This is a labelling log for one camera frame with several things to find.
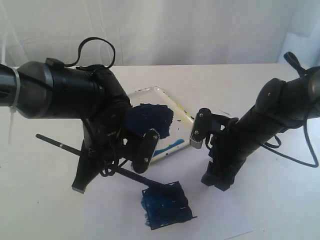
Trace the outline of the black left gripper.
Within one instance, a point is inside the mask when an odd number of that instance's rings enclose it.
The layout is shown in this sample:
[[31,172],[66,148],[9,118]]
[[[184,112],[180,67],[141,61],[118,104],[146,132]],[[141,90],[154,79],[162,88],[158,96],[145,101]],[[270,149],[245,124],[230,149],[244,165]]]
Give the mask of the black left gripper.
[[133,158],[133,133],[121,128],[115,135],[98,133],[99,128],[82,120],[83,141],[75,179],[71,188],[84,193],[88,184],[98,175],[111,177],[121,168],[119,161]]

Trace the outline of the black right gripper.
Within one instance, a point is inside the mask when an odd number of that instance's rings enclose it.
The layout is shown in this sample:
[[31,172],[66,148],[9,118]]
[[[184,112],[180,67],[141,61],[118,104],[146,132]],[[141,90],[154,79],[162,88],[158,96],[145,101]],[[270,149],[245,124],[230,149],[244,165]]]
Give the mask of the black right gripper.
[[213,117],[206,136],[211,144],[207,170],[201,178],[206,186],[215,186],[221,191],[228,190],[250,154],[250,141],[245,117]]

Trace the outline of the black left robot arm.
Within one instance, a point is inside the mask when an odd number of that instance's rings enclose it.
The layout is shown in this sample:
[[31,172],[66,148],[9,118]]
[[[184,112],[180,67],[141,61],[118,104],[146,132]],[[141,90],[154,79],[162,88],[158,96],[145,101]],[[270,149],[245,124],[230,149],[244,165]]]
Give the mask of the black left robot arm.
[[83,141],[72,189],[88,184],[116,159],[116,142],[131,108],[114,73],[103,65],[65,67],[57,59],[0,67],[0,104],[28,119],[79,119]]

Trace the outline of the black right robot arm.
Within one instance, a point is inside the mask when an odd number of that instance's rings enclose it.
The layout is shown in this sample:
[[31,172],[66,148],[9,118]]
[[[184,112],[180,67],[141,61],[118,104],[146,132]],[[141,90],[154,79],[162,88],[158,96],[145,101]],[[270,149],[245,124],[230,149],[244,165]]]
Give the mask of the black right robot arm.
[[319,70],[288,82],[271,79],[241,118],[213,115],[224,129],[210,131],[212,160],[201,182],[226,191],[249,155],[278,133],[300,128],[306,120],[319,116]]

